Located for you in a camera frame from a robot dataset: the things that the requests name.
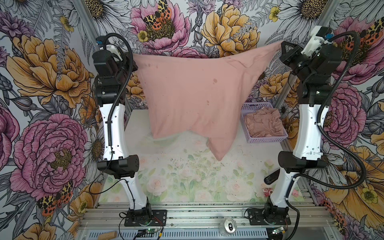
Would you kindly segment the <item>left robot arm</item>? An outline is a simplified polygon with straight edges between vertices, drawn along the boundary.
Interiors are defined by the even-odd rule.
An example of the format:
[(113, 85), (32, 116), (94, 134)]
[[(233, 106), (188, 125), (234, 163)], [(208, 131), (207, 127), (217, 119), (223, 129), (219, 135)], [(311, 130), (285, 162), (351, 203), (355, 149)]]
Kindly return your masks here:
[(97, 168), (119, 180), (129, 200), (127, 217), (151, 217), (151, 205), (137, 179), (139, 157), (130, 155), (125, 138), (125, 96), (132, 72), (137, 69), (128, 53), (99, 50), (92, 56), (98, 72), (96, 97), (102, 114), (104, 155)]

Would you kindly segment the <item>pink t-shirt with print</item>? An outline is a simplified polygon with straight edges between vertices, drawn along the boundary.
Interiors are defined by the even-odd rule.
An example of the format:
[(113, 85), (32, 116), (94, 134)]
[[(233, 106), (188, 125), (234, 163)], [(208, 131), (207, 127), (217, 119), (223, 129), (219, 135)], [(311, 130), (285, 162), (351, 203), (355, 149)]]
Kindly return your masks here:
[(192, 131), (218, 161), (230, 150), (246, 102), (280, 43), (217, 59), (134, 55), (153, 137)]

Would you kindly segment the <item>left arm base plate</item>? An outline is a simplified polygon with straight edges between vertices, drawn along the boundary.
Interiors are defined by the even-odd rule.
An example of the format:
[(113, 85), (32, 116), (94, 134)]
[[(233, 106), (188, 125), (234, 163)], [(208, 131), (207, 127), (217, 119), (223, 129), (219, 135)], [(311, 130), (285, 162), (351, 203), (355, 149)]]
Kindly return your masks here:
[(167, 210), (129, 210), (124, 220), (125, 227), (164, 227)]

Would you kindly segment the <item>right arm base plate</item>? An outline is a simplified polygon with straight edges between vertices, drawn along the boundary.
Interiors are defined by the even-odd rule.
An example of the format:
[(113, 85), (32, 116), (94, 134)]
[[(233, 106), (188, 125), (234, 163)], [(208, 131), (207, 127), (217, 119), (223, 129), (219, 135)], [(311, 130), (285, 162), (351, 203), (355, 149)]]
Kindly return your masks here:
[(249, 208), (245, 212), (245, 218), (250, 222), (251, 226), (277, 226), (277, 225), (291, 225), (289, 215), (275, 215), (266, 213), (265, 209)]

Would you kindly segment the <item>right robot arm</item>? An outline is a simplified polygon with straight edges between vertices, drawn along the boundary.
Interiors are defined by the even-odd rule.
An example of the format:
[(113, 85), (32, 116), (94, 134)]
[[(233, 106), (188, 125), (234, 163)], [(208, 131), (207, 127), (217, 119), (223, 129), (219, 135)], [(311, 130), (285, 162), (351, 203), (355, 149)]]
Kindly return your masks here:
[(318, 127), (323, 125), (328, 108), (322, 109), (321, 105), (330, 105), (327, 99), (332, 91), (329, 79), (342, 61), (342, 52), (331, 44), (316, 44), (312, 49), (304, 50), (297, 44), (284, 41), (281, 47), (281, 62), (290, 67), (301, 82), (298, 88), (300, 123), (294, 150), (282, 151), (278, 155), (279, 177), (265, 204), (265, 218), (285, 218), (289, 211), (287, 200), (297, 182), (297, 174), (306, 169), (325, 167), (320, 163), (322, 134)]

